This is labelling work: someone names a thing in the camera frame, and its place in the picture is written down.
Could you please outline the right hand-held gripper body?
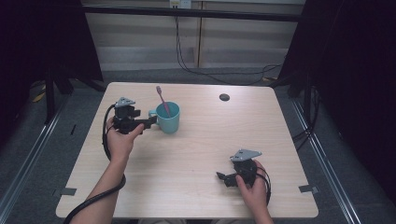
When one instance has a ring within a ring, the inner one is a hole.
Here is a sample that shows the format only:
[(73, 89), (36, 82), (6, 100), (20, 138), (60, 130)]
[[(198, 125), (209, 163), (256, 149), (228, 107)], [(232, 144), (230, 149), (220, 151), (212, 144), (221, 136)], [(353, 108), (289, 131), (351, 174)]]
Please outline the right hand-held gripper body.
[(246, 184), (252, 186), (256, 179), (257, 165), (253, 158), (259, 157), (260, 151), (250, 149), (239, 149), (230, 161), (233, 163), (235, 173), (233, 176), (240, 175)]

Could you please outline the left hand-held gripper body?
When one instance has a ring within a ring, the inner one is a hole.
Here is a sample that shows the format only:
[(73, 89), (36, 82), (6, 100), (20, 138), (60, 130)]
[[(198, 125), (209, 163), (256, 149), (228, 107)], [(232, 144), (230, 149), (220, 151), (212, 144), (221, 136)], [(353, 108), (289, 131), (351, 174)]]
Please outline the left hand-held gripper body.
[(142, 119), (136, 119), (136, 117), (140, 116), (141, 111), (136, 110), (134, 104), (134, 100), (125, 97), (121, 97), (114, 104), (113, 127), (120, 133), (128, 134), (144, 122)]

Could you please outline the teal cup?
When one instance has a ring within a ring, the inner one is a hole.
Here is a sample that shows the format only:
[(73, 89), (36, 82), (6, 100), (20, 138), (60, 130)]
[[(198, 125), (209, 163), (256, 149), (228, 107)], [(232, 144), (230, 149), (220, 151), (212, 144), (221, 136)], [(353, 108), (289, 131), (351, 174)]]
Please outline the teal cup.
[(179, 127), (180, 108), (174, 102), (166, 102), (167, 107), (159, 104), (148, 112), (150, 117), (157, 117), (156, 124), (164, 133), (175, 133)]

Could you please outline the pink toothbrush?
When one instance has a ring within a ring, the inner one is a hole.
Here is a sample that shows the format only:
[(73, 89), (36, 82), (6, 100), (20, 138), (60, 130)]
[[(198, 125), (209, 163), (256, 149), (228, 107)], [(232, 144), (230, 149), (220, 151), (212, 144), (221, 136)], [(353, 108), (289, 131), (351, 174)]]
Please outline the pink toothbrush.
[(156, 86), (156, 92), (157, 92), (157, 93), (159, 94), (159, 96), (160, 96), (160, 99), (161, 99), (161, 101), (162, 101), (163, 107), (164, 107), (164, 109), (165, 109), (165, 112), (166, 112), (168, 118), (171, 118), (169, 106), (168, 106), (168, 104), (165, 102), (165, 100), (163, 99), (162, 88), (161, 88), (161, 86)]

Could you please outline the person's left hand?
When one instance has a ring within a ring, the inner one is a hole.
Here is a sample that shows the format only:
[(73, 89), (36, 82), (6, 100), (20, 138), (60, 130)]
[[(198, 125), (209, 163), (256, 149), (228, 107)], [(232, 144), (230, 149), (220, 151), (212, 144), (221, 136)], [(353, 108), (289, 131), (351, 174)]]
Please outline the person's left hand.
[(120, 133), (113, 126), (113, 118), (106, 122), (106, 140), (110, 152), (110, 162), (128, 161), (134, 147), (134, 140), (144, 131), (144, 125), (139, 124), (127, 134)]

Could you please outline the person's right hand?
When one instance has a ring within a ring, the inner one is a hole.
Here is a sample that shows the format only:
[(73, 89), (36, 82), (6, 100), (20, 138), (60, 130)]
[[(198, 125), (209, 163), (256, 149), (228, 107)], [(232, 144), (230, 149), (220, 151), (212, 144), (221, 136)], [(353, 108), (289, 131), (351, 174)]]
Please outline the person's right hand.
[(255, 160), (255, 163), (257, 165), (257, 174), (253, 186), (248, 187), (240, 175), (236, 176), (236, 182), (247, 208), (254, 216), (258, 216), (268, 212), (267, 188), (264, 181), (263, 166), (257, 160)]

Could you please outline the black metal stand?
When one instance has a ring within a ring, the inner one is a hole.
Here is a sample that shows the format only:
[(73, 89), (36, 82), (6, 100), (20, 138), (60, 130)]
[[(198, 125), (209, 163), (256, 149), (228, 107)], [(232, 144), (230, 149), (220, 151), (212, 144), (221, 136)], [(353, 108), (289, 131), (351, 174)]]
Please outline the black metal stand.
[(311, 125), (311, 97), (312, 84), (311, 76), (303, 72), (294, 72), (292, 74), (279, 77), (277, 80), (269, 84), (270, 88), (289, 85), (288, 96), (290, 98), (297, 98), (301, 93), (303, 94), (303, 116), (308, 125)]
[(92, 79), (84, 77), (83, 75), (63, 70), (62, 68), (50, 68), (45, 76), (45, 93), (47, 99), (46, 124), (49, 124), (55, 117), (54, 87), (57, 87), (61, 94), (71, 94), (74, 91), (71, 79), (76, 79), (96, 91), (104, 92), (106, 90), (104, 86), (97, 84)]

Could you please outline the black horizontal bar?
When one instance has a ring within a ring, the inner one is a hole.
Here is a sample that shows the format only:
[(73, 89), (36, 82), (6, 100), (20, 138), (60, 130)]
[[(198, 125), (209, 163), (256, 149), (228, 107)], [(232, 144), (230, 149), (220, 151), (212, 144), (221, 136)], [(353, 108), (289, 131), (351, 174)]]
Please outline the black horizontal bar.
[(163, 7), (112, 7), (102, 5), (83, 5), (82, 9), (87, 13), (106, 13), (124, 15), (145, 15), (145, 16), (174, 16), (191, 18), (210, 18), (210, 19), (232, 19), (232, 20), (251, 20), (251, 21), (287, 21), (299, 22), (306, 21), (300, 15), (292, 14), (270, 14), (253, 12), (234, 12), (205, 9), (175, 9)]

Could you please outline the dark curtain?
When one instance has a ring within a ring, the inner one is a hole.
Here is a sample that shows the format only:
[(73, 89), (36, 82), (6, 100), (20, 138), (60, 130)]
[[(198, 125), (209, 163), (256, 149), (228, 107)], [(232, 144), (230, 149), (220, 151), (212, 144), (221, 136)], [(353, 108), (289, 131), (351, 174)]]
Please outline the dark curtain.
[(305, 0), (280, 77), (317, 87), (353, 152), (396, 204), (396, 0)]
[(0, 0), (0, 146), (34, 82), (69, 93), (71, 78), (105, 89), (81, 0)]

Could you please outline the metal floor rail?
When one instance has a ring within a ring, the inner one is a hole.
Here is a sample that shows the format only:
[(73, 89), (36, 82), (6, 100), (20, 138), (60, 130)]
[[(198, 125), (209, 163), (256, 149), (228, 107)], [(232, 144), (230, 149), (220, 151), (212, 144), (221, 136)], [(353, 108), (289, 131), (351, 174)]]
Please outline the metal floor rail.
[(23, 186), (25, 185), (29, 174), (32, 172), (32, 169), (34, 168), (38, 157), (42, 153), (43, 148), (50, 139), (50, 136), (58, 123), (60, 114), (68, 102), (68, 99), (68, 95), (61, 97), (59, 107), (55, 110), (54, 115), (49, 119), (49, 121), (44, 124), (21, 168), (12, 180), (7, 191), (3, 194), (3, 197), (0, 199), (0, 224), (4, 224), (6, 222), (15, 202), (18, 200)]
[(326, 176), (329, 186), (332, 189), (332, 193), (338, 202), (347, 223), (362, 224), (354, 204), (350, 200), (345, 188), (341, 184), (336, 172), (334, 171), (322, 144), (318, 140), (317, 135), (313, 131), (310, 131), (307, 139), (309, 140), (309, 144), (317, 157), (321, 170)]

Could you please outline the pale vertical wall post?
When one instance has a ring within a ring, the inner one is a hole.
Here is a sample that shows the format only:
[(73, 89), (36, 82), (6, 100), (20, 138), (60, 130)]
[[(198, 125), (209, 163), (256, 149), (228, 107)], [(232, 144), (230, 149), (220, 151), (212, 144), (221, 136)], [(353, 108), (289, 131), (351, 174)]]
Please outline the pale vertical wall post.
[[(203, 3), (202, 1), (198, 1), (196, 3), (197, 9), (202, 9), (203, 8)], [(197, 18), (197, 31), (196, 31), (196, 51), (195, 51), (195, 67), (196, 68), (201, 68), (201, 43), (202, 43), (202, 18), (198, 17)]]

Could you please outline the white wall socket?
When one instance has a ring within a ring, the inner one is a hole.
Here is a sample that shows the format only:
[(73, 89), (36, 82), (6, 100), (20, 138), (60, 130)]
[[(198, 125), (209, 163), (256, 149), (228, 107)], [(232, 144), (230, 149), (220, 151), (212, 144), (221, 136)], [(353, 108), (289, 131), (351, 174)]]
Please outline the white wall socket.
[(191, 9), (191, 0), (169, 0), (170, 8)]

